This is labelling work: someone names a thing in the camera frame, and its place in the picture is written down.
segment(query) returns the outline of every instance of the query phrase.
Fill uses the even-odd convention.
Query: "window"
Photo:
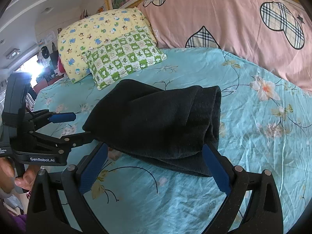
[[[16,71],[23,71],[32,74],[32,80],[30,82],[31,86],[34,87],[37,84],[36,78],[43,70],[43,65],[37,63],[38,56],[35,55],[26,61],[22,66]]]

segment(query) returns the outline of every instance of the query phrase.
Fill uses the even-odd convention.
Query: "blue gripper pad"
[[[52,123],[70,122],[76,119],[75,113],[58,113],[49,117],[49,121]]]
[[[202,157],[220,191],[229,195],[231,192],[230,177],[207,144],[202,147]]]
[[[96,181],[99,173],[103,168],[103,165],[107,159],[107,155],[108,147],[106,144],[102,144],[89,164],[85,167],[80,176],[79,192],[82,195],[91,190],[93,183]]]

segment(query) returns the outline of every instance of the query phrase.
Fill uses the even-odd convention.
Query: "black star print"
[[[303,22],[303,18],[302,17],[300,17],[300,15],[298,15],[298,17],[297,17],[299,20],[300,20],[300,22],[302,23],[302,24],[305,24],[304,22]]]

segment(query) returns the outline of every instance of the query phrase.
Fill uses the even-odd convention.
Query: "blue floral bed sheet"
[[[218,150],[233,165],[239,164],[247,171],[272,171],[286,233],[304,211],[312,193],[310,95],[220,49],[164,52],[167,60],[125,78],[164,90],[219,85],[222,102]],[[41,133],[60,137],[82,132],[92,108],[115,85],[98,91],[90,75],[76,84],[64,78],[43,89],[35,102],[35,110],[75,112],[77,118],[74,122],[49,124]],[[68,164],[77,164],[96,144],[94,141],[73,149]],[[50,171],[63,169],[52,167]],[[61,192],[60,196],[65,204],[66,197]],[[84,196],[111,234],[201,233],[225,198],[213,178],[165,170],[113,149],[92,190]],[[249,197],[247,192],[242,213]],[[71,226],[80,229],[69,206],[65,205],[64,210]],[[238,214],[232,229],[238,227],[240,221]]]

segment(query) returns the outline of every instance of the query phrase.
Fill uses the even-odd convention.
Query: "green checkered pillow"
[[[147,27],[121,35],[104,45],[82,53],[99,90],[121,77],[167,58],[154,44]]]

